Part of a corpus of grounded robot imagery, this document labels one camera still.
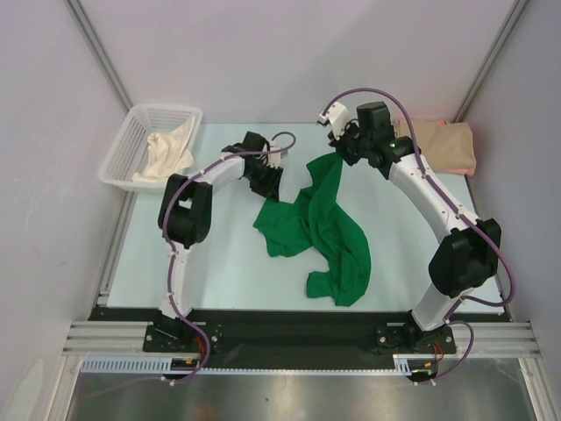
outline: green cloth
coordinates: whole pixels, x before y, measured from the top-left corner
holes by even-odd
[[[365,234],[336,203],[343,160],[330,153],[306,167],[312,185],[300,190],[294,203],[268,199],[253,226],[265,236],[272,257],[315,247],[330,271],[309,274],[307,295],[332,296],[335,305],[349,306],[366,292],[372,265]]]

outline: white wall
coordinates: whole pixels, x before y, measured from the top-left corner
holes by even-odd
[[[134,103],[190,103],[213,123],[294,123],[365,85],[419,118],[452,118],[513,0],[83,4]]]
[[[467,115],[478,170],[475,201],[502,225],[520,292],[561,393],[561,2],[530,2],[526,16]]]
[[[0,56],[1,414],[36,358],[44,404],[93,297],[121,197],[96,171],[124,113],[61,0],[3,2]]]

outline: plastic basket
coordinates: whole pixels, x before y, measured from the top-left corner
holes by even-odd
[[[185,123],[191,115],[195,115],[195,128],[186,148],[189,151],[195,144],[201,124],[200,109],[159,104],[140,104],[132,107],[99,170],[99,179],[128,191],[163,191],[166,182],[134,182],[132,175],[141,173],[146,167],[148,135],[153,132],[171,132]]]

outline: white table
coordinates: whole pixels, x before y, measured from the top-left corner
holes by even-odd
[[[253,131],[270,138],[283,130],[298,142],[281,165],[285,168],[280,199],[292,203],[310,185],[306,164],[333,152],[327,129],[317,125],[202,125],[194,149],[203,168],[222,148],[242,141]],[[287,144],[288,137],[279,138]],[[465,179],[441,175],[444,184],[472,208]],[[157,225],[162,195],[138,194],[113,280],[108,306],[158,307],[165,292],[169,249]],[[239,310],[404,311],[413,308],[430,285],[428,265],[437,241],[414,205],[380,172],[365,161],[344,165],[337,196],[340,206],[365,231],[372,256],[372,274],[365,295],[352,307],[336,307],[331,297],[307,298],[308,273],[327,270],[327,262],[310,249],[293,258],[271,258],[265,239],[252,227],[265,199],[252,193],[243,179],[214,196],[212,225],[189,270],[185,293],[196,308]],[[474,293],[500,301],[494,280]],[[462,312],[496,313],[467,302]]]

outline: beige towel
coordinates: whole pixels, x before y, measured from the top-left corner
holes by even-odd
[[[467,123],[413,120],[413,129],[419,147],[434,171],[473,175],[476,161],[472,130]],[[395,121],[395,134],[397,137],[410,136],[404,118]]]
[[[195,116],[170,133],[151,133],[148,136],[148,164],[143,173],[132,176],[134,182],[163,182],[173,174],[180,174],[193,165],[193,155],[187,149],[195,128]]]

